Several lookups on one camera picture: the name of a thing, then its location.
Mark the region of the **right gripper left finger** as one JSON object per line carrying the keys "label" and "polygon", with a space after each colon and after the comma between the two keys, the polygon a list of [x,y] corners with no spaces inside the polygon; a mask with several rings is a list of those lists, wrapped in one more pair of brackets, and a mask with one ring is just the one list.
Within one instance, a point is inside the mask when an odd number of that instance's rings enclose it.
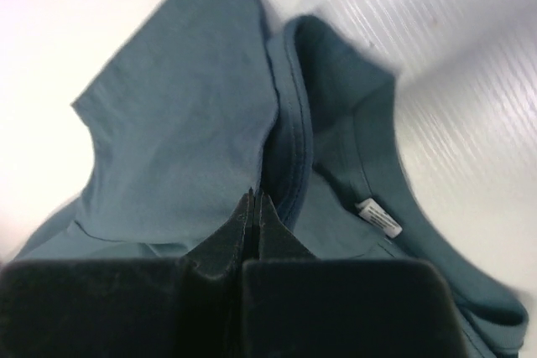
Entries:
{"label": "right gripper left finger", "polygon": [[1,272],[4,357],[238,357],[254,196],[183,257],[33,260]]}

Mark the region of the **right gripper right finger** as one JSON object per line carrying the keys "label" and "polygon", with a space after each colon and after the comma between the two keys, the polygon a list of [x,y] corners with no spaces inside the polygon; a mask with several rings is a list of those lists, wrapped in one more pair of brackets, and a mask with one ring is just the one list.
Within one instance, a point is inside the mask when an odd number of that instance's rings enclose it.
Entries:
{"label": "right gripper right finger", "polygon": [[242,267],[246,357],[463,357],[441,275],[412,259],[321,260],[256,199],[254,258]]}

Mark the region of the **grey-blue t shirt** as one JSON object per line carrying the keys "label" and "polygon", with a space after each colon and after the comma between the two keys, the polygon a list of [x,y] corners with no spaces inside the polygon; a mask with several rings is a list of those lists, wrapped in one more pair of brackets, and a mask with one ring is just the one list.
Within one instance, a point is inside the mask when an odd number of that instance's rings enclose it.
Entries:
{"label": "grey-blue t shirt", "polygon": [[269,35],[259,0],[165,0],[74,101],[81,195],[21,259],[181,257],[249,190],[318,257],[431,262],[472,357],[516,356],[529,316],[422,214],[399,162],[394,77],[329,25]]}

